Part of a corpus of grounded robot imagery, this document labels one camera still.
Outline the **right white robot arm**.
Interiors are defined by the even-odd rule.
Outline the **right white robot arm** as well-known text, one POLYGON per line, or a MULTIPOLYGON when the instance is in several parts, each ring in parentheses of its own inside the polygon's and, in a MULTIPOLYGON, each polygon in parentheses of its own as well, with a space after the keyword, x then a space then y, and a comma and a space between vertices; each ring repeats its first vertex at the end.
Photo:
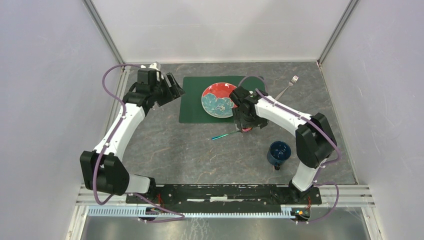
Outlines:
POLYGON ((329 164, 328 158, 333 152, 337 160, 342 156, 327 117, 322 113, 310 115, 297 111, 259 89, 250 92, 239 86, 229 97, 235 104, 232 113, 238 131, 262 129, 272 122, 294 136, 300 163, 289 182, 288 196, 293 203, 302 204, 309 198, 317 175, 329 164))

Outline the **red teal floral plate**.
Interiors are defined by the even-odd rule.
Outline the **red teal floral plate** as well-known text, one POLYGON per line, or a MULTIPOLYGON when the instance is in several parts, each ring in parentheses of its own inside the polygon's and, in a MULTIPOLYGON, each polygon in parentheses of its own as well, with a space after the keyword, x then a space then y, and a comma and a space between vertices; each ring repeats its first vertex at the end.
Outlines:
POLYGON ((217 82, 208 86, 201 95, 201 105, 204 111, 215 118, 226 119, 233 116, 236 105, 230 94, 236 86, 227 82, 217 82))

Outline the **silver metal fork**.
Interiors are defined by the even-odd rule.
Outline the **silver metal fork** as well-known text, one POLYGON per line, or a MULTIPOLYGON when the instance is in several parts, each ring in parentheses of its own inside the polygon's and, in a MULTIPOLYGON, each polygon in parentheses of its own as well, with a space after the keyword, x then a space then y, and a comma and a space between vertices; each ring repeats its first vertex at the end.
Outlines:
POLYGON ((288 83, 288 86, 285 88, 285 89, 283 89, 276 97, 275 97, 275 100, 276 101, 278 101, 281 97, 282 97, 282 95, 290 88, 290 87, 293 87, 294 86, 294 84, 298 81, 298 79, 299 79, 299 77, 297 76, 297 75, 294 75, 293 77, 292 77, 292 79, 289 81, 289 83, 288 83))

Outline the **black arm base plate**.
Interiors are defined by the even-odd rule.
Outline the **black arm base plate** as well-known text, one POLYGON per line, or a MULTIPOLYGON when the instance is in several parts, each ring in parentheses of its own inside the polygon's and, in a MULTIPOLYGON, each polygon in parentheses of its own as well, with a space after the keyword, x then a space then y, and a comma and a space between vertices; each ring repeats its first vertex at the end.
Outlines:
POLYGON ((282 205, 307 207, 323 202, 317 187, 299 193, 277 184, 164 184, 143 196, 184 214, 279 213, 282 205))

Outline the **green rectangular placemat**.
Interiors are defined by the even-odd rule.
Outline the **green rectangular placemat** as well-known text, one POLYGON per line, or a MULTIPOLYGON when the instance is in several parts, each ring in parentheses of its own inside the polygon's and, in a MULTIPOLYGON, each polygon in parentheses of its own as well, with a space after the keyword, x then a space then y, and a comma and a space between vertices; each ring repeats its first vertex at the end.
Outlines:
POLYGON ((234 122, 232 117, 218 118, 209 115, 202 106, 202 94, 210 85, 229 83, 238 86, 243 76, 186 76, 183 78, 179 122, 182 124, 218 124, 234 122))

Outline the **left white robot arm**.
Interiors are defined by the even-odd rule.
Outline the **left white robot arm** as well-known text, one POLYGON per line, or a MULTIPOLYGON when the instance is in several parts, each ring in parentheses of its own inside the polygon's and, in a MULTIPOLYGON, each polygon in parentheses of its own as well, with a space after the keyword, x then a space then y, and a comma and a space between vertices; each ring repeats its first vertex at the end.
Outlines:
POLYGON ((138 193, 145 204, 153 203, 157 190, 152 177, 130 174, 123 164, 124 152, 136 128, 154 105, 159 107, 185 94, 172 73, 163 74, 153 64, 142 66, 123 98, 113 124, 93 150, 84 151, 80 165, 85 187, 89 190, 124 195, 138 193))

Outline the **iridescent rainbow metal spoon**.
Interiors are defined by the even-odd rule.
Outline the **iridescent rainbow metal spoon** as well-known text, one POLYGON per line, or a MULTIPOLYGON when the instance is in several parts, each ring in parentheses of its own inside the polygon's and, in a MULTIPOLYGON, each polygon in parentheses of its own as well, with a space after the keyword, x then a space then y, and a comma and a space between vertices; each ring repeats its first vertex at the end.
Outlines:
POLYGON ((241 130, 242 130, 242 132, 231 131, 231 132, 228 132, 228 133, 224 133, 222 135, 214 136, 214 137, 211 138, 211 140, 217 140, 217 139, 224 138, 224 137, 232 135, 232 134, 244 133, 243 128, 241 130))

